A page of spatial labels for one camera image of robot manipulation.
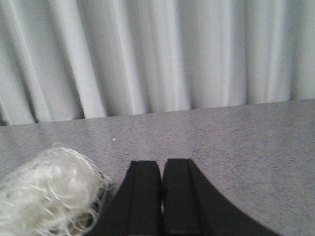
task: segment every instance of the granite surface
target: granite surface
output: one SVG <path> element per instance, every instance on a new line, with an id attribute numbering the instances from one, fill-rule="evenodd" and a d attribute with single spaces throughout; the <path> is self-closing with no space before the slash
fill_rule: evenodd
<path id="1" fill-rule="evenodd" d="M 234 205 L 284 236 L 315 235 L 315 99 L 0 127 L 0 179 L 61 142 L 117 191 L 130 160 L 193 158 Z"/>

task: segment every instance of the table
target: table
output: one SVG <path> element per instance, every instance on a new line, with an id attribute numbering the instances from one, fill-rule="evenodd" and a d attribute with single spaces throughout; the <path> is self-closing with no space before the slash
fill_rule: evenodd
<path id="1" fill-rule="evenodd" d="M 234 205 L 284 236 L 315 235 L 315 99 L 0 127 L 0 179 L 61 142 L 114 181 L 130 160 L 193 158 Z"/>

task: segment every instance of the white curtain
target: white curtain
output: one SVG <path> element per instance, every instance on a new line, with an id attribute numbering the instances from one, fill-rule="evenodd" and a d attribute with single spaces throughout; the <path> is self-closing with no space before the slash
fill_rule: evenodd
<path id="1" fill-rule="evenodd" d="M 0 0 L 6 124 L 315 98 L 314 0 Z"/>

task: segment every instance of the black object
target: black object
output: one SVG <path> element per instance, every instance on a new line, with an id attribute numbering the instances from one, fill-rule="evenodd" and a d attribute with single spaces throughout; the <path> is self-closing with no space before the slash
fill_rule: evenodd
<path id="1" fill-rule="evenodd" d="M 200 236 L 198 213 L 186 159 L 168 159 L 163 172 L 166 236 Z"/>
<path id="2" fill-rule="evenodd" d="M 227 200 L 188 160 L 203 236 L 279 236 Z"/>
<path id="3" fill-rule="evenodd" d="M 161 178 L 155 161 L 131 161 L 106 212 L 87 236 L 161 236 Z"/>

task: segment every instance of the white wig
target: white wig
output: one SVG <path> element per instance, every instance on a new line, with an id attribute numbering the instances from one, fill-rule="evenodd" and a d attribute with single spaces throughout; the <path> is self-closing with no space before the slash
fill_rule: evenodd
<path id="1" fill-rule="evenodd" d="M 50 148 L 0 183 L 0 235 L 82 235 L 96 222 L 111 183 L 86 156 Z"/>

